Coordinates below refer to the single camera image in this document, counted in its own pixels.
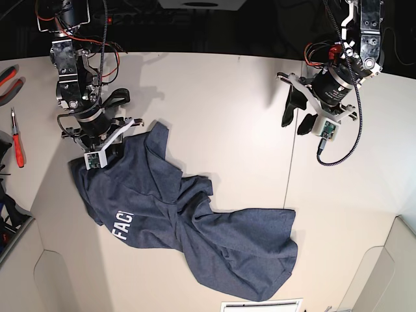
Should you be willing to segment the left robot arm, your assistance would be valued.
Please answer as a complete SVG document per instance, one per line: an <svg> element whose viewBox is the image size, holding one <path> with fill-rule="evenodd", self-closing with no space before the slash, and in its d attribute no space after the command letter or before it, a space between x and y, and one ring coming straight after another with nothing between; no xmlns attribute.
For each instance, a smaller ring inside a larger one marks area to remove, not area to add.
<svg viewBox="0 0 416 312"><path fill-rule="evenodd" d="M305 115L298 135L312 133L334 140L342 120L358 118L358 108L344 105L342 100L382 70L382 2L348 1L347 5L348 15L339 25L340 33L334 39L309 43L304 49L305 63L316 69L316 74L277 74L279 80L290 86L282 127L291 124L297 109L304 111L311 105L315 111Z"/></svg>

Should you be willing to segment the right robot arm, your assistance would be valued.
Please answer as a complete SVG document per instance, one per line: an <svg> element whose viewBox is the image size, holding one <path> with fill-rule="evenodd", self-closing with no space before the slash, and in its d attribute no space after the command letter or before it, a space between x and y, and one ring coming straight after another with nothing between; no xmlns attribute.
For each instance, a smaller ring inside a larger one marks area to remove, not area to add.
<svg viewBox="0 0 416 312"><path fill-rule="evenodd" d="M80 27L90 22L88 1L36 1L34 11L39 31L53 34L49 56L58 71L57 102L65 111L57 121L73 117L79 124L78 128L61 127L61 137L80 145L87 168L103 168L108 156L117 154L124 133L143 124L141 119L110 114L111 109L129 103L130 93L118 88L102 99L102 89L108 84L104 61L97 68L89 63L93 49L100 57L106 48L115 54L122 49L105 35L93 39L79 34Z"/></svg>

